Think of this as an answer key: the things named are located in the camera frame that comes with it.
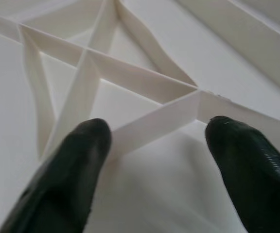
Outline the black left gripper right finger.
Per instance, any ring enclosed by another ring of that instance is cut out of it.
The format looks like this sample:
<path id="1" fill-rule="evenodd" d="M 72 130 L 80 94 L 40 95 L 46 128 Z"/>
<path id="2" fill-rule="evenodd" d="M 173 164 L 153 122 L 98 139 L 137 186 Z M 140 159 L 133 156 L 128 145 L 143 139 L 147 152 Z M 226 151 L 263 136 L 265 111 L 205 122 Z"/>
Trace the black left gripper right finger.
<path id="1" fill-rule="evenodd" d="M 256 128 L 215 116 L 205 138 L 248 233 L 280 233 L 280 152 Z"/>

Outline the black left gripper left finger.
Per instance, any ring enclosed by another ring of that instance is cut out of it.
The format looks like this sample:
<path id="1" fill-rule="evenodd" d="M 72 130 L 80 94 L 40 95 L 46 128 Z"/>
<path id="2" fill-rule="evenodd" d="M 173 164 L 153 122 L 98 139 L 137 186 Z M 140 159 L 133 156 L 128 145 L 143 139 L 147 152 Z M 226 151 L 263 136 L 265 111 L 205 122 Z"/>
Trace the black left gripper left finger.
<path id="1" fill-rule="evenodd" d="M 36 171 L 0 233 L 83 233 L 111 141 L 104 119 L 77 125 Z"/>

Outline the white plastic table top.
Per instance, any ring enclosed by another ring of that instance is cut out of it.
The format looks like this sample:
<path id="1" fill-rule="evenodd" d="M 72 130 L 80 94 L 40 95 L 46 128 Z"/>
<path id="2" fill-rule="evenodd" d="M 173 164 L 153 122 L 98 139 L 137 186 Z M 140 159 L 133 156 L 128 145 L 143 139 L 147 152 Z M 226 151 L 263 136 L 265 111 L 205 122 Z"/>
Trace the white plastic table top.
<path id="1" fill-rule="evenodd" d="M 280 150 L 280 30 L 240 0 L 0 0 L 0 227 L 79 123 L 111 151 L 83 233 L 247 233 L 214 116 Z"/>

